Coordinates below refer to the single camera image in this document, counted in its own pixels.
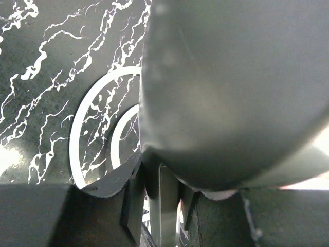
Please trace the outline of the grey shower head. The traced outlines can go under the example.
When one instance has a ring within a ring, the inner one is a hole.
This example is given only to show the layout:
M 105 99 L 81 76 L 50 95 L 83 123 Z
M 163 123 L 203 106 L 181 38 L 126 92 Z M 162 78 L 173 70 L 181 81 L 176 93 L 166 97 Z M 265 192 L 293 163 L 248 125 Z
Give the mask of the grey shower head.
M 328 172 L 328 1 L 152 1 L 139 133 L 157 246 L 183 187 L 219 201 Z

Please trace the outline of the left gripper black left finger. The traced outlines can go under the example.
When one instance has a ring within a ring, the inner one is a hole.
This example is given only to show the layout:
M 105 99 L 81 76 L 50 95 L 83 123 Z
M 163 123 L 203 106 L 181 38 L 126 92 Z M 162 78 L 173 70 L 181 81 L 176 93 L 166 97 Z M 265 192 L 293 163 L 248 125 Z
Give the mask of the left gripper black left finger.
M 144 183 L 134 153 L 105 177 L 1 186 L 1 246 L 139 246 Z

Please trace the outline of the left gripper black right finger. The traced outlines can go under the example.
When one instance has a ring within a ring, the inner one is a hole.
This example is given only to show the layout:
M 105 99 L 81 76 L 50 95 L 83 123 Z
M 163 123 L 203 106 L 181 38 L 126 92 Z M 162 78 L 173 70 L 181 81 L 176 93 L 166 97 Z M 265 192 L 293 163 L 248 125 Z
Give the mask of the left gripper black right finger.
M 182 189 L 190 246 L 328 246 L 327 190 L 242 190 L 213 201 Z

